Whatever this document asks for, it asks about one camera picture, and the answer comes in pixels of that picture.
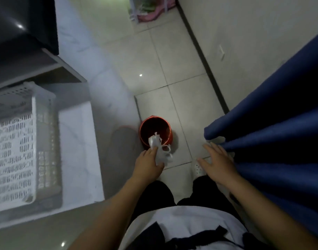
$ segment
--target red bucket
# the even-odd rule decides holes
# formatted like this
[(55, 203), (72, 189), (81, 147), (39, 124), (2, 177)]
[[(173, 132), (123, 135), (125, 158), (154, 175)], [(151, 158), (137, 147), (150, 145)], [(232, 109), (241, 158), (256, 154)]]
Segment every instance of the red bucket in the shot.
[(150, 148), (149, 137), (153, 136), (155, 132), (162, 138), (162, 145), (172, 144), (173, 133), (169, 123), (161, 117), (151, 116), (145, 119), (139, 127), (139, 137), (146, 149)]

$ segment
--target person's left hand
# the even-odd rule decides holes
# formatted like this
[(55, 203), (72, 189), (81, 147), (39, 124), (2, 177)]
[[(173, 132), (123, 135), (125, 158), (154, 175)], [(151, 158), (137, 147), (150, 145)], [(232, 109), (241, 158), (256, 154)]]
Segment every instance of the person's left hand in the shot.
[(158, 147), (142, 151), (135, 163), (135, 169), (131, 178), (145, 187), (157, 180), (165, 167), (164, 163), (156, 165), (155, 158), (157, 150)]

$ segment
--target hand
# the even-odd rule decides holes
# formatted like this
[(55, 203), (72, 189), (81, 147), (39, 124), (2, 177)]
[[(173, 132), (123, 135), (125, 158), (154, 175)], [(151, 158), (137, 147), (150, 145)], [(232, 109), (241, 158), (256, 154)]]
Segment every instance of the hand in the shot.
[(212, 142), (211, 146), (203, 145), (210, 153), (212, 164), (200, 158), (197, 161), (212, 180), (227, 187), (230, 182), (235, 181), (240, 175), (225, 149)]
[(164, 163), (156, 165), (155, 158), (157, 151), (158, 147), (142, 151), (136, 160), (135, 169), (131, 178), (145, 187), (157, 180), (164, 170)]

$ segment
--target curtain fold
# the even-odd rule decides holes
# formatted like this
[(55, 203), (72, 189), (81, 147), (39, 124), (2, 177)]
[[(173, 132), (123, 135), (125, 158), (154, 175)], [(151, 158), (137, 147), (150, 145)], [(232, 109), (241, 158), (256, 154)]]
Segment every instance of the curtain fold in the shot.
[(318, 236), (318, 35), (204, 129), (217, 136), (243, 177)]

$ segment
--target white shoe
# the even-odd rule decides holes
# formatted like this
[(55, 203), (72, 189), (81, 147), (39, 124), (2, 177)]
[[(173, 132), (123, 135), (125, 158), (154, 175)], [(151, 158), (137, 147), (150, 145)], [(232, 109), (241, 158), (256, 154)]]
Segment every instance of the white shoe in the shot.
[(193, 180), (200, 176), (206, 175), (204, 169), (199, 165), (198, 161), (195, 161), (192, 166)]

